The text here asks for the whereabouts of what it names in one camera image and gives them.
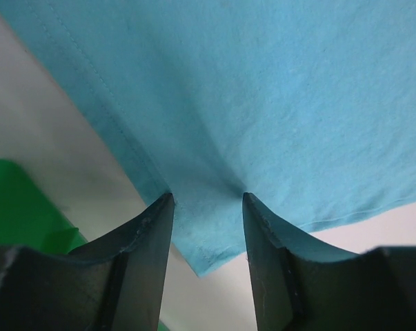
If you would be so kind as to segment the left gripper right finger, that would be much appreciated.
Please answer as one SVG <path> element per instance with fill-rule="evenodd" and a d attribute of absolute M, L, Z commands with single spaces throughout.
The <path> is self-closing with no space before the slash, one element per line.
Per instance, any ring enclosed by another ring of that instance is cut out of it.
<path fill-rule="evenodd" d="M 416 246 L 321 241 L 254 194 L 242 201 L 259 330 L 416 330 Z"/>

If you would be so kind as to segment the light blue t-shirt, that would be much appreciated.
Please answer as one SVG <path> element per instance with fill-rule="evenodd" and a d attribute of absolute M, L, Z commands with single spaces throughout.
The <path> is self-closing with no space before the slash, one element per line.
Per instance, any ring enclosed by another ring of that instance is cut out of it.
<path fill-rule="evenodd" d="M 416 1 L 0 1 L 199 276 L 241 198 L 307 232 L 416 202 Z"/>

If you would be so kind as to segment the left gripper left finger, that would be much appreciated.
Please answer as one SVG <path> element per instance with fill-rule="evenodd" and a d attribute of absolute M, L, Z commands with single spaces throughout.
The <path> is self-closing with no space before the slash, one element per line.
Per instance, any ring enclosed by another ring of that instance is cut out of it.
<path fill-rule="evenodd" d="M 68 254 L 0 245 L 0 330 L 157 330 L 175 202 Z"/>

